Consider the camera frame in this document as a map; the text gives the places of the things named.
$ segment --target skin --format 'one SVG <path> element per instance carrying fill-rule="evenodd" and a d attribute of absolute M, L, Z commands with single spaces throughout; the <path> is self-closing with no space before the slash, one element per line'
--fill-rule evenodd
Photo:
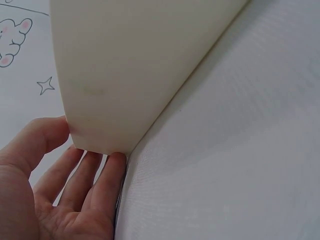
<path fill-rule="evenodd" d="M 0 239 L 112 240 L 126 156 L 109 156 L 98 180 L 102 155 L 71 146 L 34 189 L 29 177 L 46 153 L 69 137 L 65 117 L 30 122 L 0 151 Z M 72 170 L 81 163 L 66 183 Z M 65 186 L 57 206 L 53 202 Z"/>

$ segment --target white fabric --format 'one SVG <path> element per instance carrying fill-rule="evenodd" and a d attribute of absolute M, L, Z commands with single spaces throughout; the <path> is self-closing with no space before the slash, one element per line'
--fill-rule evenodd
<path fill-rule="evenodd" d="M 319 12 L 247 6 L 131 155 L 116 240 L 320 239 Z"/>

